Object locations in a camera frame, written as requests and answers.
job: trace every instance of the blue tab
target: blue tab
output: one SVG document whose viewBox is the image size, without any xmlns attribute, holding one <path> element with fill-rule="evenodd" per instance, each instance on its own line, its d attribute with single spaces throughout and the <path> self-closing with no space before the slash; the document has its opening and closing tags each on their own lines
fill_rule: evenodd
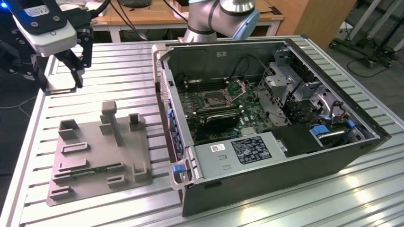
<svg viewBox="0 0 404 227">
<path fill-rule="evenodd" d="M 346 124 L 348 124 L 349 128 L 354 127 L 354 122 L 352 120 L 348 120 Z"/>
<path fill-rule="evenodd" d="M 172 172 L 174 174 L 184 173 L 185 171 L 186 171 L 185 165 L 174 165 L 174 166 L 172 166 Z"/>
<path fill-rule="evenodd" d="M 329 129 L 326 128 L 325 125 L 316 125 L 313 128 L 312 128 L 312 132 L 316 136 L 324 134 L 324 133 L 328 133 L 329 132 Z"/>
</svg>

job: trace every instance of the white label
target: white label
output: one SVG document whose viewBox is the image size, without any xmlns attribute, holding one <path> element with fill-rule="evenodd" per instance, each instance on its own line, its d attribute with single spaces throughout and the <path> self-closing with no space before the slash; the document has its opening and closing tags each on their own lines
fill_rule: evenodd
<svg viewBox="0 0 404 227">
<path fill-rule="evenodd" d="M 210 146 L 210 149 L 212 149 L 212 152 L 225 150 L 225 145 L 224 144 L 216 144 L 216 145 Z"/>
<path fill-rule="evenodd" d="M 40 15 L 49 13 L 49 9 L 45 5 L 26 8 L 26 9 L 24 9 L 24 11 L 28 14 L 28 16 L 30 16 L 30 17 L 37 17 Z"/>
</svg>

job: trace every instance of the sticker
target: sticker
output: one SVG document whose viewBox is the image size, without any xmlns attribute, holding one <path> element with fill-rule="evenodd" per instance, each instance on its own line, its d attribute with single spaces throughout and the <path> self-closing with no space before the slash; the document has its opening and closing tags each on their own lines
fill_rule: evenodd
<svg viewBox="0 0 404 227">
<path fill-rule="evenodd" d="M 40 15 L 45 15 L 49 13 L 49 9 L 45 5 L 34 6 L 30 8 L 24 9 L 25 13 L 30 17 L 37 17 Z"/>
<path fill-rule="evenodd" d="M 241 164 L 272 158 L 260 136 L 236 140 L 232 142 L 232 146 Z"/>
<path fill-rule="evenodd" d="M 216 144 L 210 146 L 212 152 L 225 150 L 225 145 L 224 144 Z"/>
</svg>

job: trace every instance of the motherboard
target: motherboard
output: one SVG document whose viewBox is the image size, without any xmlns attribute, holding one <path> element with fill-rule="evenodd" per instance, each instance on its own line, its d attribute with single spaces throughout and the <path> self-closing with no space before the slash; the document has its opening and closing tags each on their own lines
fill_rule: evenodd
<svg viewBox="0 0 404 227">
<path fill-rule="evenodd" d="M 224 88 L 214 90 L 206 90 L 198 84 L 194 86 L 196 89 L 184 89 L 178 96 L 196 145 L 257 134 L 272 128 L 256 86 L 246 80 L 226 81 Z"/>
</svg>

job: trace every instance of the aluminum extrusion table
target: aluminum extrusion table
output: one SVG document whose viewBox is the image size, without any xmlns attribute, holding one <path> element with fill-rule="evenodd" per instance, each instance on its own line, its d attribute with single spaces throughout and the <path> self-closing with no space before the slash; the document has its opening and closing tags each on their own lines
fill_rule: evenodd
<svg viewBox="0 0 404 227">
<path fill-rule="evenodd" d="M 392 135 L 377 151 L 360 157 L 334 175 L 182 218 L 178 193 L 169 186 L 169 160 L 153 89 L 150 47 L 156 42 L 96 44 L 84 88 L 70 94 L 38 93 L 0 226 L 402 224 L 402 121 L 309 39 L 289 37 Z M 68 73 L 68 68 L 50 57 L 46 73 Z M 93 121 L 105 100 L 116 100 L 117 117 L 138 112 L 145 118 L 153 183 L 49 207 L 45 199 L 58 122 L 69 118 L 77 123 Z"/>
</svg>

